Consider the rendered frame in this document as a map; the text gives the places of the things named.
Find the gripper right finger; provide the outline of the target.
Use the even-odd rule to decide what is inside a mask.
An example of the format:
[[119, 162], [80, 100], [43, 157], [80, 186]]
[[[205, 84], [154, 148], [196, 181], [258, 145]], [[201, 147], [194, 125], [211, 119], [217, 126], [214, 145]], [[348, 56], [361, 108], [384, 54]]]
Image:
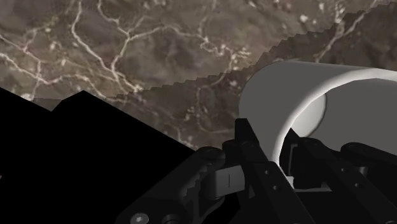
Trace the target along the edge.
[[330, 194], [335, 224], [397, 224], [397, 155], [357, 142], [335, 151], [289, 130], [280, 165], [297, 192]]

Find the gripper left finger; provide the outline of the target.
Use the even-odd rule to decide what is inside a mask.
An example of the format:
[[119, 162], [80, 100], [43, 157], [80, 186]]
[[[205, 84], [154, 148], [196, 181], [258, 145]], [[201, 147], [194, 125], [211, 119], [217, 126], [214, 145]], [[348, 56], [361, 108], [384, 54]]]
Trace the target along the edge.
[[115, 224], [315, 224], [245, 118], [220, 149], [202, 147], [129, 205]]

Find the white cup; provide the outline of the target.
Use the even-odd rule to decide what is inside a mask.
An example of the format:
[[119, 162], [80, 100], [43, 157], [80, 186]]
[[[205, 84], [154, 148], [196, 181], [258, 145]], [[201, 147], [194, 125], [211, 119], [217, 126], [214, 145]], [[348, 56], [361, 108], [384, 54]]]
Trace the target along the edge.
[[333, 150], [357, 142], [397, 155], [397, 71], [274, 62], [246, 83], [239, 116], [275, 163], [289, 129]]

